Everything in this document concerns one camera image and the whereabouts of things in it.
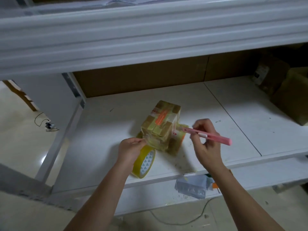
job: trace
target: person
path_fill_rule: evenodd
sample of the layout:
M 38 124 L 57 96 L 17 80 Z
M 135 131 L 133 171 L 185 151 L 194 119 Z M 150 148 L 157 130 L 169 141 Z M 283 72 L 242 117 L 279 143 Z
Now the person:
M 219 135 L 209 119 L 197 120 L 194 129 Z M 206 140 L 202 144 L 196 134 L 190 136 L 197 159 L 212 175 L 239 231 L 283 231 L 284 229 L 248 194 L 221 159 L 220 143 Z M 65 231 L 107 230 L 120 199 L 125 181 L 145 140 L 129 138 L 119 145 L 118 159 L 92 196 L 73 217 Z

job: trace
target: orange label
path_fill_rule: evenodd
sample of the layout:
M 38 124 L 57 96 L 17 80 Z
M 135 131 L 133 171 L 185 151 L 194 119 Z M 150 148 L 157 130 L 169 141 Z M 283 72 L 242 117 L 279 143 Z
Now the orange label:
M 164 120 L 165 117 L 167 116 L 167 114 L 168 114 L 168 110 L 167 110 L 167 109 L 163 110 L 163 111 L 159 114 L 158 118 L 156 119 L 155 124 L 156 124 L 156 125 L 161 125 L 162 122 L 163 122 L 163 120 Z

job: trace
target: tiled floor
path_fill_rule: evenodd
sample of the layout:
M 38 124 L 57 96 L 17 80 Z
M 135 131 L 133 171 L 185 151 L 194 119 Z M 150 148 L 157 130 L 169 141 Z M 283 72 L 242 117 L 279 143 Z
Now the tiled floor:
M 0 163 L 34 177 L 56 133 L 45 132 L 34 124 L 40 112 L 32 112 L 27 105 L 0 82 Z M 44 115 L 37 119 L 40 123 Z M 47 183 L 53 185 L 60 170 L 66 148 L 65 141 Z M 281 194 L 272 188 L 250 191 L 261 206 L 286 230 L 307 230 L 308 195 L 300 186 Z M 205 200 L 178 204 L 153 210 L 167 223 L 185 223 L 198 217 Z M 0 230 L 63 230 L 74 216 L 65 211 L 39 202 L 29 201 L 0 192 Z M 164 225 L 149 211 L 128 214 L 124 221 L 131 230 L 237 230 L 223 197 L 209 202 L 199 220 L 184 226 Z M 111 226 L 110 230 L 126 230 Z

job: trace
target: forearm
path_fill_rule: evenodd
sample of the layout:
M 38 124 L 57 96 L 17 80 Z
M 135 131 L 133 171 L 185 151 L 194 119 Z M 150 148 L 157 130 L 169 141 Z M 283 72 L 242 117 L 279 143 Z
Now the forearm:
M 283 228 L 251 197 L 226 167 L 212 173 L 239 231 Z
M 106 230 L 113 218 L 131 169 L 116 163 L 92 196 L 71 220 L 67 230 Z

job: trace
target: tape roll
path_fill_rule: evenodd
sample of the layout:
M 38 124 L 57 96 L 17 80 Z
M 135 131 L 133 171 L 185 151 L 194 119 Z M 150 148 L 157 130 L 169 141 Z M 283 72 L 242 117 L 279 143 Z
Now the tape roll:
M 140 155 L 136 159 L 133 167 L 133 175 L 138 178 L 144 178 L 149 172 L 155 158 L 155 149 L 145 145 L 140 150 Z

